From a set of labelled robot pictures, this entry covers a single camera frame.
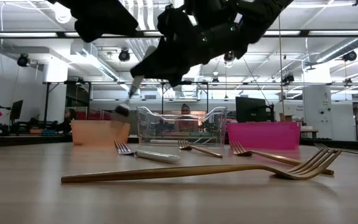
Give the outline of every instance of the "utensil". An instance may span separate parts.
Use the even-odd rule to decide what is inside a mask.
[[[160,162],[179,162],[180,157],[176,155],[162,154],[157,152],[136,150],[132,152],[131,149],[125,144],[123,141],[115,141],[114,145],[116,146],[116,150],[118,154],[124,156],[137,156],[145,159],[151,159]]]
[[[267,159],[272,159],[274,161],[282,162],[284,164],[288,164],[292,166],[297,166],[302,163],[301,161],[298,161],[296,159],[290,159],[284,156],[278,156],[267,152],[245,150],[239,142],[230,142],[230,148],[232,149],[233,154],[236,156],[251,156],[253,154],[256,154],[258,156],[262,156]],[[334,171],[325,169],[322,171],[322,174],[334,175]]]
[[[210,151],[208,149],[204,149],[204,148],[198,147],[198,146],[191,146],[191,145],[187,144],[187,141],[184,140],[184,139],[179,139],[178,144],[179,144],[179,149],[181,149],[181,150],[192,150],[192,149],[194,149],[194,150],[197,150],[199,152],[205,153],[205,154],[210,155],[210,156],[223,158],[222,155],[220,155],[218,153],[215,153],[215,152],[212,152],[212,151]]]
[[[112,180],[144,180],[169,177],[188,177],[194,175],[220,174],[242,170],[266,170],[280,177],[293,180],[307,180],[319,175],[325,170],[342,151],[327,149],[318,151],[306,162],[302,162],[288,170],[276,169],[265,165],[220,165],[220,166],[195,166],[195,167],[173,167],[160,169],[130,170],[122,172],[105,172],[96,174],[82,174],[62,177],[62,183],[82,183]]]
[[[321,143],[315,143],[314,144],[318,149],[328,149],[329,151],[331,150],[330,148],[328,148],[327,146],[325,146],[324,144]],[[358,152],[353,152],[353,151],[348,151],[348,150],[342,150],[342,152],[347,152],[347,153],[351,153],[351,154],[356,154],[358,155]]]

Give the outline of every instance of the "camera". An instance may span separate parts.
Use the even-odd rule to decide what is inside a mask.
[[[121,61],[121,62],[127,62],[129,61],[129,59],[131,59],[131,56],[129,55],[129,50],[128,49],[121,49],[121,52],[119,53],[118,55],[118,59]]]
[[[19,59],[17,59],[17,65],[20,67],[28,67],[30,65],[29,55],[20,54]]]

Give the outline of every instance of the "computer monitor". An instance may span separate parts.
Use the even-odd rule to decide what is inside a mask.
[[[23,106],[23,100],[19,100],[12,104],[11,115],[9,117],[9,119],[11,121],[14,121],[14,120],[20,118],[20,114],[22,113],[22,106]]]
[[[245,123],[249,121],[270,121],[270,113],[266,112],[266,108],[267,105],[265,100],[248,97],[236,97],[237,122]]]

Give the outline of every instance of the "ceiling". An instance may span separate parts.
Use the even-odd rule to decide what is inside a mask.
[[[180,0],[173,1],[175,1],[174,4],[180,4]],[[71,19],[66,24],[57,22],[54,11],[48,9],[49,5],[43,0],[5,0],[3,2],[0,1],[0,31],[74,31],[75,19]],[[138,17],[139,1],[124,1],[127,9],[132,2],[135,4],[134,17],[138,21],[144,21],[144,29],[149,29],[149,27],[157,25],[157,16],[170,1],[142,1],[144,5],[142,17]],[[154,19],[153,22],[147,22],[147,16],[150,12],[147,6],[151,2],[153,2]],[[354,0],[295,0],[282,12],[271,29],[358,29],[358,6],[349,6],[353,2]],[[348,6],[331,7],[335,4],[347,4]],[[218,72],[217,77],[221,82],[250,82],[254,80],[272,82],[276,79],[279,82],[281,68],[285,68],[294,60],[304,58],[305,55],[316,55],[323,52],[344,39],[337,37],[262,38],[258,43],[250,45],[248,53],[240,60],[235,60],[232,67],[225,67],[223,57],[217,57],[200,68],[200,74],[196,79],[210,81],[214,77],[213,72]],[[111,81],[92,65],[78,60],[77,55],[70,55],[68,52],[72,42],[73,40],[70,39],[46,39],[42,41],[9,39],[4,40],[3,44],[4,47],[49,47],[62,55],[67,55],[72,64],[75,64],[70,69],[70,75],[82,76],[94,81]],[[94,41],[93,44],[98,48],[100,60],[105,61],[113,70],[117,71],[123,80],[131,80],[128,71],[139,62],[134,53],[136,49],[131,47],[136,45],[144,48],[157,43],[158,39],[99,39]],[[128,62],[118,60],[118,54],[123,47],[130,49],[131,59]],[[344,69],[344,62],[342,61],[334,60],[329,62],[328,65],[333,81],[341,81],[345,77],[358,73],[358,58],[355,62],[348,63],[346,69]],[[292,72],[296,82],[301,82],[303,79],[301,67],[283,72],[284,75]]]

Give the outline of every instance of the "magenta container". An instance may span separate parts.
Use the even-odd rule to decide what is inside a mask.
[[[245,149],[295,150],[299,147],[301,127],[297,122],[254,122],[228,124],[230,142]]]

